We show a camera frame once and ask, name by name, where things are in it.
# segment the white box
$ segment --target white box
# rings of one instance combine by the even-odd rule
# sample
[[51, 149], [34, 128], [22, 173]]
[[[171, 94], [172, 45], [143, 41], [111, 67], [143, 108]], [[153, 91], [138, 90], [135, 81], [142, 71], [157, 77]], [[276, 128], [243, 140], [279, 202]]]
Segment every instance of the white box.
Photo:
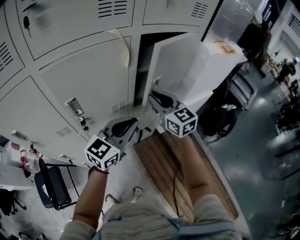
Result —
[[84, 153], [90, 163], [103, 171], [120, 160], [120, 150], [96, 135], [92, 136]]
[[193, 59], [174, 94], [182, 102], [213, 91], [229, 75], [233, 68], [245, 60], [241, 48], [229, 44], [236, 53], [227, 54], [214, 43], [200, 43]]
[[184, 107], [165, 116], [165, 129], [182, 138], [196, 130], [197, 122], [198, 116]]
[[204, 105], [204, 103], [213, 95], [213, 91], [208, 91], [199, 96], [183, 101], [183, 104], [195, 113]]

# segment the shoe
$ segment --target shoe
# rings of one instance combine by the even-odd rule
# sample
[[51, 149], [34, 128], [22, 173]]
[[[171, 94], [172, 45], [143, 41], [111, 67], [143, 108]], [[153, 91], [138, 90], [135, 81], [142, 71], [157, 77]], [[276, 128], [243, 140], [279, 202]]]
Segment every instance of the shoe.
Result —
[[134, 201], [136, 202], [144, 194], [144, 191], [140, 187], [135, 187], [133, 189]]
[[277, 135], [280, 135], [281, 132], [280, 132], [280, 130], [278, 128], [278, 124], [275, 125], [275, 128], [276, 128]]
[[106, 195], [105, 201], [107, 202], [109, 208], [111, 208], [114, 204], [117, 203], [114, 197], [111, 196], [110, 194]]

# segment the wooden floor mat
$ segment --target wooden floor mat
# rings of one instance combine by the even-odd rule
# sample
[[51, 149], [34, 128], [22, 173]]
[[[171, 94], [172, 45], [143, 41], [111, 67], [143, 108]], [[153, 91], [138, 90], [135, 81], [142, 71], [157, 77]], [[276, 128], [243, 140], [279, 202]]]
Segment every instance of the wooden floor mat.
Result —
[[[198, 142], [193, 139], [199, 155], [202, 157], [212, 180], [214, 193], [220, 198], [222, 204], [230, 213], [233, 219], [238, 217], [236, 208], [233, 205], [226, 189], [219, 179], [216, 171], [203, 152]], [[139, 155], [149, 175], [157, 185], [160, 192], [176, 212], [173, 191], [178, 206], [180, 217], [193, 221], [193, 205], [188, 195], [183, 174], [179, 162], [177, 143], [167, 132], [152, 135], [135, 145], [135, 151]]]

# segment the locker handle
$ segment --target locker handle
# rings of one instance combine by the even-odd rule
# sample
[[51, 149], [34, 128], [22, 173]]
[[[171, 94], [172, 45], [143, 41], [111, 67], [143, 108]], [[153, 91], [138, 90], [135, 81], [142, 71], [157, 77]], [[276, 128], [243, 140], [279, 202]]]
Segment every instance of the locker handle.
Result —
[[71, 159], [71, 158], [70, 158], [68, 155], [66, 155], [66, 154], [60, 154], [59, 157], [60, 157], [60, 158], [66, 158], [66, 159], [68, 159], [68, 160]]
[[74, 114], [75, 118], [79, 118], [80, 116], [82, 116], [84, 114], [83, 109], [80, 107], [78, 101], [76, 98], [73, 98], [71, 100], [68, 100], [65, 103], [65, 106], [68, 107], [72, 113]]
[[20, 138], [24, 141], [30, 141], [30, 138], [22, 133], [20, 133], [19, 131], [17, 130], [14, 130], [12, 133], [11, 133], [12, 136], [15, 136], [17, 138]]
[[23, 12], [29, 10], [30, 8], [32, 8], [32, 7], [35, 6], [36, 4], [37, 4], [37, 0], [31, 0], [31, 1], [28, 3], [27, 7], [23, 10]]

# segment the black cable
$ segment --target black cable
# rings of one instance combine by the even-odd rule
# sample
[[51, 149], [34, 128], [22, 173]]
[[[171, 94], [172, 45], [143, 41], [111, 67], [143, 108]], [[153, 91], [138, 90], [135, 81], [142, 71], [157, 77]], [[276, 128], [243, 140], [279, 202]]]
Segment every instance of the black cable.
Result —
[[179, 217], [179, 210], [178, 210], [177, 200], [176, 200], [176, 196], [175, 196], [175, 180], [176, 180], [176, 175], [177, 175], [178, 170], [179, 170], [179, 166], [177, 165], [176, 169], [174, 171], [174, 174], [173, 174], [173, 202], [175, 204], [177, 216]]

